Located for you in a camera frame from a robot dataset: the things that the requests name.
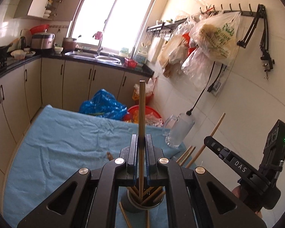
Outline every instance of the power cord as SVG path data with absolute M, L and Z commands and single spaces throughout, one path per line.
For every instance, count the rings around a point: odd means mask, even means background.
M 205 86 L 205 88 L 204 88 L 204 90 L 201 92 L 201 94 L 199 95 L 199 97 L 198 97 L 198 99 L 196 100 L 194 106 L 193 106 L 190 110 L 188 110 L 188 111 L 186 112 L 186 115 L 191 116 L 193 109 L 195 108 L 196 104 L 198 103 L 199 99 L 201 98 L 202 94 L 204 93 L 206 87 L 208 86 L 209 81 L 210 81 L 210 78 L 211 78 L 211 75 L 212 75 L 212 72 L 213 72 L 213 69 L 214 69 L 214 65 L 215 65 L 215 62 L 213 62 L 212 69 L 211 69 L 211 72 L 210 72 L 210 75 L 209 75 L 209 80 L 208 80 L 208 82 L 207 82 L 207 85 Z
M 216 83 L 216 81 L 218 80 L 218 78 L 219 78 L 219 76 L 220 76 L 220 74 L 221 74 L 221 72 L 222 72 L 223 66 L 224 66 L 224 64 L 222 64 L 221 69 L 220 69 L 220 71 L 219 71 L 219 73 L 218 73 L 217 78 L 216 78 L 216 79 L 214 80 L 214 82 L 208 87 L 207 92 L 210 93 L 210 92 L 212 91 L 212 89 L 213 89 L 213 87 L 214 87 L 214 84 Z

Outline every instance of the blue plastic bag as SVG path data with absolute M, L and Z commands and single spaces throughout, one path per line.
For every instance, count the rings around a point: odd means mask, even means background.
M 127 114 L 127 107 L 118 102 L 114 95 L 101 89 L 91 100 L 81 104 L 79 113 L 122 120 L 122 117 Z

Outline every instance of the black countertop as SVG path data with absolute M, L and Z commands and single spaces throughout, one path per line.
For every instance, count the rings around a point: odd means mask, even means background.
M 32 57 L 26 57 L 24 60 L 15 60 L 12 58 L 8 58 L 8 61 L 7 61 L 8 65 L 0 71 L 0 78 L 5 76 L 7 73 L 13 71 L 14 69 L 26 63 L 29 63 L 33 60 L 39 59 L 39 58 L 53 58 L 53 59 L 61 59 L 61 60 L 75 61 L 75 62 L 81 62 L 81 63 L 90 63 L 93 65 L 99 65 L 99 66 L 113 68 L 117 70 L 123 70 L 125 72 L 142 75 L 142 76 L 146 76 L 149 78 L 151 78 L 154 74 L 154 71 L 150 69 L 147 65 L 144 65 L 143 68 L 140 68 L 140 69 L 139 68 L 133 69 L 133 68 L 128 68 L 127 66 L 125 66 L 123 61 L 122 61 L 122 65 L 119 66 L 119 65 L 104 63 L 104 62 L 100 62 L 96 60 L 83 60 L 83 59 L 76 58 L 75 55 L 72 56 L 72 55 L 64 55 L 64 54 L 45 53 L 45 54 L 35 55 Z

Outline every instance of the kitchen sink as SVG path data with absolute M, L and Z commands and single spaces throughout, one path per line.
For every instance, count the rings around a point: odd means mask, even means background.
M 111 57 L 111 56 L 103 56 L 103 55 L 99 55 L 96 57 L 97 60 L 99 61 L 104 61 L 107 63 L 113 63 L 116 65 L 121 65 L 121 61 L 118 58 L 115 57 Z
M 96 61 L 115 64 L 115 65 L 122 65 L 121 61 L 118 58 L 111 57 L 111 56 L 103 56 L 103 55 L 96 56 L 96 54 L 82 52 L 82 51 L 71 51 L 71 52 L 65 53 L 65 55 L 74 56 L 76 58 L 81 58 L 81 59 L 96 60 Z
M 95 57 L 96 57 L 96 54 L 88 53 L 88 52 L 82 52 L 82 51 L 71 51 L 71 52 L 65 53 L 65 55 L 73 55 L 73 56 L 75 55 L 78 57 L 92 58 L 92 59 L 95 59 Z

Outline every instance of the glass mug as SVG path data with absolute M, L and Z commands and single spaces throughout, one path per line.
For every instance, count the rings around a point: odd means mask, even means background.
M 175 123 L 171 130 L 166 132 L 165 128 L 171 120 L 175 120 Z M 166 144 L 172 148 L 177 148 L 183 142 L 193 125 L 193 118 L 185 113 L 180 113 L 178 117 L 171 115 L 163 124 L 163 135 L 166 136 Z

